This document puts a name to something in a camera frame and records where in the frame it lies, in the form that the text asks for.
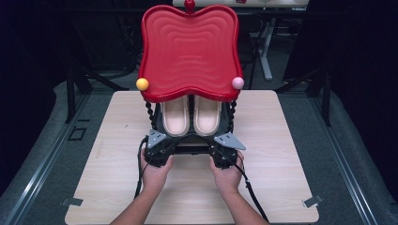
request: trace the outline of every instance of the white table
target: white table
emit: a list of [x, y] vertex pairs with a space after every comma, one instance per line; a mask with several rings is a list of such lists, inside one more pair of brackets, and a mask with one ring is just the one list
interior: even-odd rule
[[[316, 207], [277, 95], [242, 91], [237, 100], [234, 134], [243, 152], [253, 191], [271, 223], [312, 223]], [[85, 165], [71, 205], [68, 224], [108, 224], [132, 201], [138, 180], [137, 151], [150, 129], [139, 92], [116, 92]], [[164, 190], [148, 224], [231, 224], [233, 220], [214, 184], [208, 155], [176, 155]], [[241, 181], [240, 192], [255, 208]]]
[[[184, 7], [185, 0], [173, 0], [173, 6]], [[214, 4], [226, 5], [231, 8], [306, 8], [309, 0], [247, 0], [245, 4], [237, 3], [236, 0], [195, 0], [197, 7], [207, 7]], [[267, 23], [264, 32], [264, 46], [259, 50], [261, 66], [264, 70], [264, 77], [267, 81], [272, 81], [272, 73], [267, 60], [269, 43], [271, 42], [274, 29], [274, 20]]]

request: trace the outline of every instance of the wavy red lid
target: wavy red lid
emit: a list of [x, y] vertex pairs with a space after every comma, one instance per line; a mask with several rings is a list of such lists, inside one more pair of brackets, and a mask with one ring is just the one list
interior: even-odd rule
[[218, 101], [237, 99], [232, 80], [242, 77], [237, 57], [238, 20], [229, 7], [213, 5], [188, 12], [161, 5], [142, 20], [142, 95], [159, 103], [184, 95]]

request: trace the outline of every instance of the shoe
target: shoe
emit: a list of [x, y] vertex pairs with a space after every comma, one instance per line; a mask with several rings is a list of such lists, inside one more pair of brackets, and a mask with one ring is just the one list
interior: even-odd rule
[[190, 129], [188, 97], [178, 97], [161, 104], [164, 130], [172, 137], [181, 137]]
[[193, 128], [201, 136], [210, 136], [219, 128], [222, 103], [195, 96]]

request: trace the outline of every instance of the pink ball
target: pink ball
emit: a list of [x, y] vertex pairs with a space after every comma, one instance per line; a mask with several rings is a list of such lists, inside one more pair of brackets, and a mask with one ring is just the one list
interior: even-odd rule
[[232, 86], [237, 89], [240, 90], [242, 89], [243, 85], [245, 84], [245, 82], [243, 81], [242, 78], [239, 77], [235, 77], [234, 80], [232, 80]]

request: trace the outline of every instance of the human hand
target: human hand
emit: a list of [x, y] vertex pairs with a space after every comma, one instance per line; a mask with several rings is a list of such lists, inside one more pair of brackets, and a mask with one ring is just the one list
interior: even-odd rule
[[[237, 165], [239, 168], [242, 168], [244, 157], [240, 151], [237, 151], [237, 155]], [[213, 157], [210, 157], [210, 170], [214, 174], [217, 189], [223, 197], [229, 194], [239, 193], [238, 187], [242, 173], [235, 166], [228, 169], [217, 168], [214, 164]]]
[[155, 167], [145, 161], [145, 149], [141, 151], [141, 171], [143, 171], [143, 192], [151, 192], [159, 195], [166, 183], [167, 173], [173, 166], [173, 155], [171, 155], [164, 166]]

